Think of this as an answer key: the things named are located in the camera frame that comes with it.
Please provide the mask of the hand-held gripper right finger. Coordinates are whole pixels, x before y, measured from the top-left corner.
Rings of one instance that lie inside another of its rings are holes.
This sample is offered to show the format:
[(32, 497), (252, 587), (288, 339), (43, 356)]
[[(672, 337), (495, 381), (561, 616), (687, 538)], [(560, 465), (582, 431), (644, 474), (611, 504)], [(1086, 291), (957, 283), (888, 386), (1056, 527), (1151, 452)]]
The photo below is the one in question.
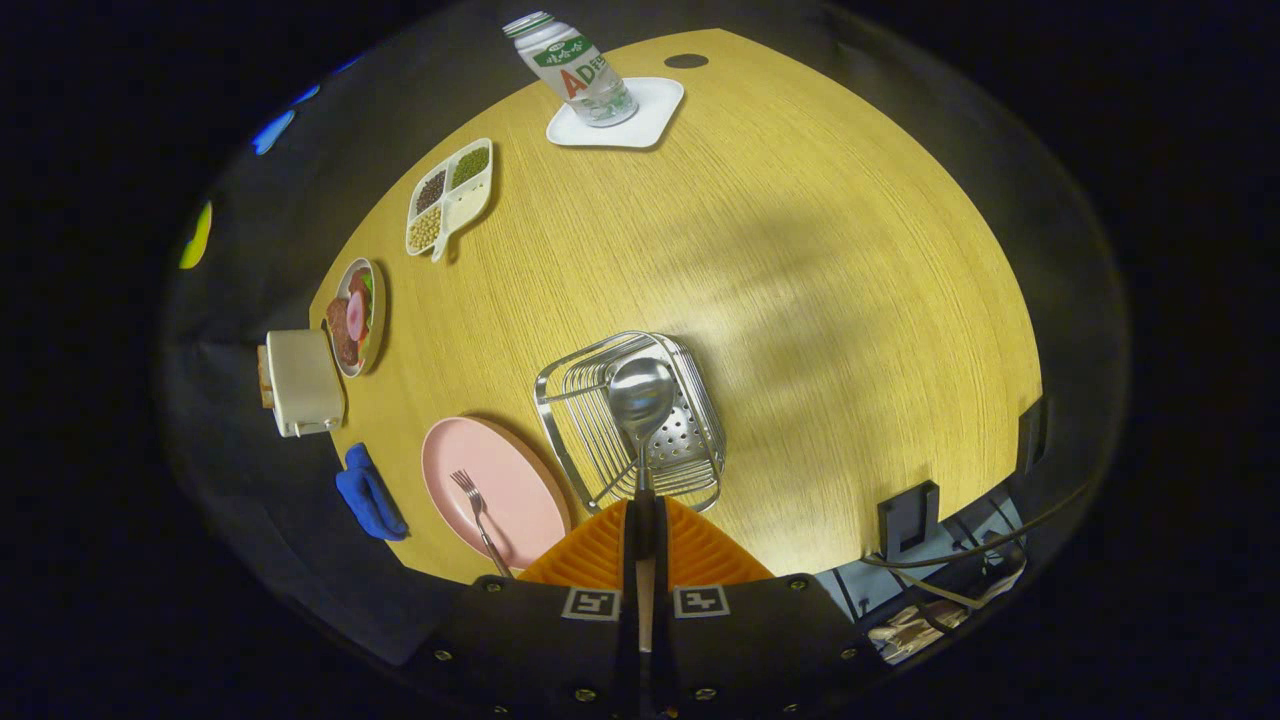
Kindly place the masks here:
[(879, 652), (815, 577), (772, 577), (705, 518), (655, 502), (660, 712), (844, 717), (879, 683)]

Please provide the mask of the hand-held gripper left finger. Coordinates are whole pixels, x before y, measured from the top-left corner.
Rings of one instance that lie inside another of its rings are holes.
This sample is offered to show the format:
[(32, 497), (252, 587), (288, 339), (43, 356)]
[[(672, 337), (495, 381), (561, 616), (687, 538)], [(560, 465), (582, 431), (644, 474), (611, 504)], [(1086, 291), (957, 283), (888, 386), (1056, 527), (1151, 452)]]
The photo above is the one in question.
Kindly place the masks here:
[(641, 685), (636, 530), (627, 503), (570, 534), (556, 560), (604, 551), (612, 585), (484, 575), (406, 664), (443, 717), (634, 719)]

